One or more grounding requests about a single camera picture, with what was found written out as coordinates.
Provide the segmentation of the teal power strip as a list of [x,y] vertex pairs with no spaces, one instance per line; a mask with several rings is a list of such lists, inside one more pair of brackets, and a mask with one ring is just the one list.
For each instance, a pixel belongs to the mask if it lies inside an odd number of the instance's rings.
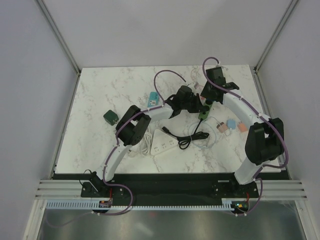
[[159,104],[159,94],[156,91],[152,91],[149,94],[149,99],[147,102],[147,107],[155,107]]

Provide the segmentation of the beige dual usb adapter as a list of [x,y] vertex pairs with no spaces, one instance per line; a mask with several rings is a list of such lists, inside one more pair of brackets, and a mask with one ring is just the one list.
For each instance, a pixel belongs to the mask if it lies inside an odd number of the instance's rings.
[[220,133],[225,133],[228,130],[227,125],[224,122],[219,122],[216,126]]

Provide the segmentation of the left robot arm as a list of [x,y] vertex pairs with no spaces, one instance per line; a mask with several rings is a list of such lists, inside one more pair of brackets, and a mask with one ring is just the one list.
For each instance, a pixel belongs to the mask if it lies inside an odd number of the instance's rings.
[[88,181],[82,184],[81,197],[107,198],[110,196],[111,183],[116,169],[126,153],[137,145],[144,137],[147,128],[153,122],[176,117],[182,110],[192,114],[203,113],[209,110],[202,104],[200,95],[194,94],[191,88],[181,86],[176,94],[164,100],[162,105],[145,110],[132,105],[116,126],[116,145],[102,163],[99,170],[91,172]]

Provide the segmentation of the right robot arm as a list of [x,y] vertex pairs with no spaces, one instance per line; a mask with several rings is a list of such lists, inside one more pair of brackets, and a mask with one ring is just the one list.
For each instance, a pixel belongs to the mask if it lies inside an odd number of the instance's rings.
[[248,129],[245,159],[232,174],[229,191],[235,197],[247,191],[263,168],[282,169],[288,164],[288,149],[284,140],[284,123],[259,112],[243,95],[234,82],[226,82],[220,66],[202,72],[206,84],[201,96],[219,102],[231,110]]

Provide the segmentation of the white triangular power strip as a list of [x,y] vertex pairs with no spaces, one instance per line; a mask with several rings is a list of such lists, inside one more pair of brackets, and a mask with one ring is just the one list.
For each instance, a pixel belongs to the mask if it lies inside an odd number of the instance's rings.
[[156,156],[178,146],[178,140],[171,135],[156,129],[153,134],[150,154]]

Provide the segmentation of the light blue charger plug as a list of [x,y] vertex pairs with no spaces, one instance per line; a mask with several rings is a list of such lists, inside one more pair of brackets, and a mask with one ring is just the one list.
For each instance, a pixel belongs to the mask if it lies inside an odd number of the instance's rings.
[[226,125],[231,130],[235,130],[236,129],[236,121],[234,119],[228,119],[226,121]]

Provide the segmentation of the green power strip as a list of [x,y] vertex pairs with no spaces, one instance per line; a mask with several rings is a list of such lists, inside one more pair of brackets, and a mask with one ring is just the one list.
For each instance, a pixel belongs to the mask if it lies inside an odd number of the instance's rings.
[[208,118],[209,113],[212,109],[213,101],[210,99],[205,99],[203,106],[204,106],[204,111],[200,112],[198,115],[198,119],[201,121],[204,121]]

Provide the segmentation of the dark green cube adapter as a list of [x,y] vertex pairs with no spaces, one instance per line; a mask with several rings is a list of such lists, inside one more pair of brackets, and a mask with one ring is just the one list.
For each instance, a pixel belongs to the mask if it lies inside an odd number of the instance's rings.
[[119,116],[111,109],[103,115],[103,118],[111,126],[114,126],[119,121]]

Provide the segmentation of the salmon pink charger plug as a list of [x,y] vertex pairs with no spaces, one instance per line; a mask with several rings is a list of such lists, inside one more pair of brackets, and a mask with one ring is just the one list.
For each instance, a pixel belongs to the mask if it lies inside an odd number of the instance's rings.
[[239,131],[241,133],[244,133],[244,132],[247,132],[248,131],[248,128],[246,127],[246,125],[243,123],[243,122],[240,122],[238,125],[237,125],[237,128],[239,129]]

